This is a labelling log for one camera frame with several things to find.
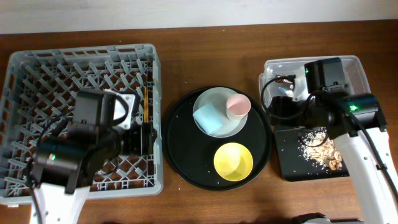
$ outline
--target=yellow cup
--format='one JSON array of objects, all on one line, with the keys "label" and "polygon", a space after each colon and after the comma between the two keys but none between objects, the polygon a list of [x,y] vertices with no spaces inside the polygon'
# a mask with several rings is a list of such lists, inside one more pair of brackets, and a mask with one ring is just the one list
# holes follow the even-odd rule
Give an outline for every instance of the yellow cup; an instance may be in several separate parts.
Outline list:
[{"label": "yellow cup", "polygon": [[253,169],[253,157],[246,147],[238,143],[227,143],[217,149],[214,167],[218,175],[229,181],[245,179]]}]

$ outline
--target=round black tray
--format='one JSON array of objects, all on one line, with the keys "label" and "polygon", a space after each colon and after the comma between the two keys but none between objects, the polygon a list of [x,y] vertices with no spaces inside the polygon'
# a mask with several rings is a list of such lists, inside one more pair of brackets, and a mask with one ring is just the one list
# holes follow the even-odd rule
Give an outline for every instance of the round black tray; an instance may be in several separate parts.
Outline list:
[{"label": "round black tray", "polygon": [[[175,104],[164,126],[163,149],[176,173],[189,183],[207,190],[229,190],[250,182],[264,168],[271,155],[271,127],[260,106],[247,96],[252,108],[246,124],[238,134],[228,138],[214,138],[203,133],[193,120],[193,104],[200,94],[213,87],[222,86],[193,91]],[[228,142],[246,146],[253,156],[253,170],[244,180],[225,180],[214,168],[215,152]]]}]

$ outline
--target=wooden table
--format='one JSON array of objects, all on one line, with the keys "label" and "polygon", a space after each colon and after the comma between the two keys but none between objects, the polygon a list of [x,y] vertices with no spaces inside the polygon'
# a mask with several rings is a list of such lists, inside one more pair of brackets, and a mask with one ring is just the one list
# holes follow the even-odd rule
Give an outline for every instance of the wooden table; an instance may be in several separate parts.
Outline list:
[{"label": "wooden table", "polygon": [[[140,43],[154,44],[162,62],[164,118],[179,98],[207,85],[237,88],[259,101],[258,76],[266,60],[356,55],[384,110],[398,162],[398,21],[0,35],[0,75],[18,50]],[[158,196],[87,201],[79,223],[270,222],[312,212],[331,219],[362,218],[349,177],[284,181],[275,151],[260,175],[236,190],[194,187],[166,160],[164,176]],[[28,223],[29,212],[28,205],[0,206],[0,222]]]}]

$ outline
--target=plastic crate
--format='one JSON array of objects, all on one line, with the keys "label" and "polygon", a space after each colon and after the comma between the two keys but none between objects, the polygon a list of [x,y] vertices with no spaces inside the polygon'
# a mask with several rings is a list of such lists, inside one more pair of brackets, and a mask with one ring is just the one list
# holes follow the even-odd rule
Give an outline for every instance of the plastic crate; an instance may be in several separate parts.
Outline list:
[{"label": "plastic crate", "polygon": [[[351,94],[370,93],[368,79],[365,71],[357,56],[327,56],[327,57],[303,57],[303,58],[287,58],[268,60],[264,65],[264,73],[259,77],[260,94],[262,87],[275,78],[276,75],[294,75],[295,72],[304,64],[314,62],[316,60],[339,57],[343,64],[345,77],[351,85]],[[283,96],[284,94],[278,89],[283,83],[271,83],[264,93],[264,99],[267,106],[271,103],[272,97]]]},{"label": "plastic crate", "polygon": [[0,203],[31,202],[25,167],[35,151],[35,140],[49,119],[74,105],[79,90],[136,90],[142,101],[131,123],[141,124],[144,85],[157,131],[154,153],[120,156],[115,173],[94,178],[89,199],[156,195],[163,189],[162,85],[155,47],[136,44],[13,53],[0,100]]}]

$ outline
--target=green led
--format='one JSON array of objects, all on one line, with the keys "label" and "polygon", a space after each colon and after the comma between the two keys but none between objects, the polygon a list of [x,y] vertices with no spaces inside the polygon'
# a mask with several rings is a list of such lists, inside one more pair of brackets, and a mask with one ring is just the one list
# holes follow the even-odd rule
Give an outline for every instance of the green led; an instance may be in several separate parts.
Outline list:
[{"label": "green led", "polygon": [[354,110],[356,110],[356,109],[358,109],[358,107],[356,107],[355,105],[349,106],[349,110],[351,110],[351,111],[354,111]]}]

